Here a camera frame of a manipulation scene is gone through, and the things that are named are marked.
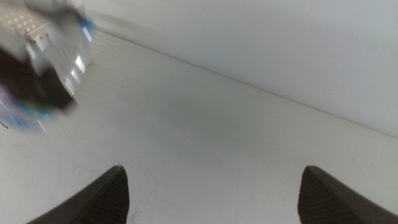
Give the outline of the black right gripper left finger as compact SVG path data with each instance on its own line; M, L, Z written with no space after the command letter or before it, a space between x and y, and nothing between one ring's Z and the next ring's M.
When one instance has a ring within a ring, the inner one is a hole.
M126 223L128 211L127 173L123 166L113 166L31 223Z

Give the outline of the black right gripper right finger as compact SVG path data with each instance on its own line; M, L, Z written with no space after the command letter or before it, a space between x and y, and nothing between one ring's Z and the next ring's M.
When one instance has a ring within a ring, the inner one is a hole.
M301 223L397 224L396 214L317 166L302 173L297 209Z

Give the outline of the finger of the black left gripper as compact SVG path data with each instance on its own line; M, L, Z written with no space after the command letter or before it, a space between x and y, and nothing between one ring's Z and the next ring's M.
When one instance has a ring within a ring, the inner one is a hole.
M1 52L1 84L18 100L60 109L75 102L54 68L47 67L39 75L30 61L20 62L5 51Z

